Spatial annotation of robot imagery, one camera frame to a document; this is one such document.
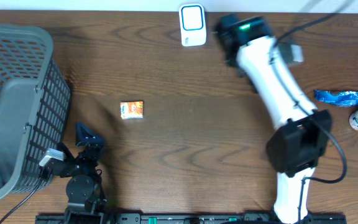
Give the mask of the orange small box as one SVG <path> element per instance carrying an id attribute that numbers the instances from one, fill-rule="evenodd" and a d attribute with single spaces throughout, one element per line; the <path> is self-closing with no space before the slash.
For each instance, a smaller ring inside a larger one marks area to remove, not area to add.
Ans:
<path id="1" fill-rule="evenodd" d="M 120 102 L 120 111 L 122 119 L 142 119 L 144 117 L 144 102 Z"/>

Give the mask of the blue Oreo cookie pack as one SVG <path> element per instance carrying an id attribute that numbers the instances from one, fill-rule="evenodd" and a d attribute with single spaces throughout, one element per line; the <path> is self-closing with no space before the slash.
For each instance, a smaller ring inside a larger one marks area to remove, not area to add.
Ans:
<path id="1" fill-rule="evenodd" d="M 358 106 L 358 91 L 314 90 L 314 98 L 322 103 L 335 106 Z"/>

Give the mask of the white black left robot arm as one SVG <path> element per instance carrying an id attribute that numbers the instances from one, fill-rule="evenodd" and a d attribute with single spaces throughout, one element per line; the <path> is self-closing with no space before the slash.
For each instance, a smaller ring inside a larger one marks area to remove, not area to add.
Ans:
<path id="1" fill-rule="evenodd" d="M 52 174 L 61 178 L 69 177 L 66 186 L 68 197 L 65 223 L 106 223 L 106 196 L 102 186 L 101 171 L 97 169 L 102 156 L 104 139 L 90 130 L 84 123 L 77 122 L 76 146 L 83 150 L 73 156 L 63 143 L 58 144 L 62 159 L 52 159 Z"/>

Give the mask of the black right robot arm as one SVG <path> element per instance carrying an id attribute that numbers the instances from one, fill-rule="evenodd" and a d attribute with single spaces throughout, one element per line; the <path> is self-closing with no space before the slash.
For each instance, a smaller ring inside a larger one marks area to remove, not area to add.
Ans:
<path id="1" fill-rule="evenodd" d="M 273 206 L 282 223 L 307 216 L 309 179 L 325 153 L 331 129 L 328 111 L 318 111 L 293 78 L 277 47 L 277 39 L 262 16 L 239 20 L 220 17 L 214 31 L 226 62 L 248 77 L 261 97 L 275 130 L 266 153 L 277 173 L 277 198 Z"/>

